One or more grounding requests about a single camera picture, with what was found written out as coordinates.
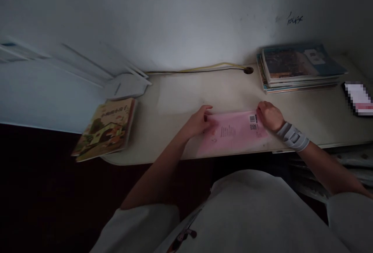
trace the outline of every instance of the hand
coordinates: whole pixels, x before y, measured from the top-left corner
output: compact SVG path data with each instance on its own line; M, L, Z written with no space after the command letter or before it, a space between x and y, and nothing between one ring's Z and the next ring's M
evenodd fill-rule
M211 112L209 112L207 109L211 108L211 105L202 105L201 108L194 113L181 128L178 135L185 140L189 140L193 136L196 136L202 133L205 129L211 127L213 123L205 121L206 115L211 115Z
M275 133L277 133L285 124L281 111L270 102L259 102L258 114L264 126Z

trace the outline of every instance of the yellow cable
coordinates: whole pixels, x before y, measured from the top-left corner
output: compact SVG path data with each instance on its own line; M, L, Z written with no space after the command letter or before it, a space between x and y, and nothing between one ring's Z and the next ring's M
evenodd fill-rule
M238 67L238 68L245 69L243 66L239 66L239 65L232 64L232 63L227 63L227 62L222 62L222 63L218 63L218 64L211 65L211 66L202 66L202 67L199 67L199 68L191 68L191 69L187 69L187 70L181 70L179 72L191 72L191 71L202 70L202 69L206 69L206 68L214 68L214 67L221 66L221 65L230 65L230 66L235 66L235 67Z

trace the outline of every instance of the desk hole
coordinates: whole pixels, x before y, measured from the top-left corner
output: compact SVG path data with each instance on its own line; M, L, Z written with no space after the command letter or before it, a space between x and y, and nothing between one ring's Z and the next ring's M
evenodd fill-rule
M254 69L251 66L247 67L244 70L244 73L246 73L246 74L252 74L253 72L254 72Z

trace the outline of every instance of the stack of books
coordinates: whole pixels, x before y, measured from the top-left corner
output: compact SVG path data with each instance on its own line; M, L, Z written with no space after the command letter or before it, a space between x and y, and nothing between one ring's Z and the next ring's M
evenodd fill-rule
M269 94L333 88L347 73L321 44L265 48L256 61Z

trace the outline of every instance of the phone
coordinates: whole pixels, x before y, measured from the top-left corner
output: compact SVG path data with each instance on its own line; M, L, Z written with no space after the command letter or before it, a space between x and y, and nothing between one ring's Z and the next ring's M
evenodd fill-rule
M359 117L373 117L373 103L368 89L361 82L346 81L342 84L352 113Z

